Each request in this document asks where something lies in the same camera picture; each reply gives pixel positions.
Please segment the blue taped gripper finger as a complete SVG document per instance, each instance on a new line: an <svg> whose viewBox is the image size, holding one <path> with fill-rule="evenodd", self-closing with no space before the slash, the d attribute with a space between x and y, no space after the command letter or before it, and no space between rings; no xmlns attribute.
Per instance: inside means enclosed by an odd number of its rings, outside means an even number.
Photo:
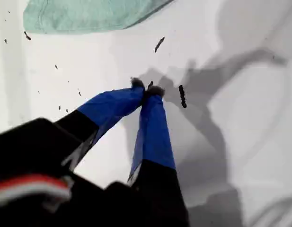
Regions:
<svg viewBox="0 0 292 227"><path fill-rule="evenodd" d="M131 87L106 91L82 104L55 123L82 142L94 146L103 135L141 106L145 86L139 78Z"/></svg>
<svg viewBox="0 0 292 227"><path fill-rule="evenodd" d="M164 90L158 86L151 86L145 92L128 182L159 211L186 214L163 96Z"/></svg>

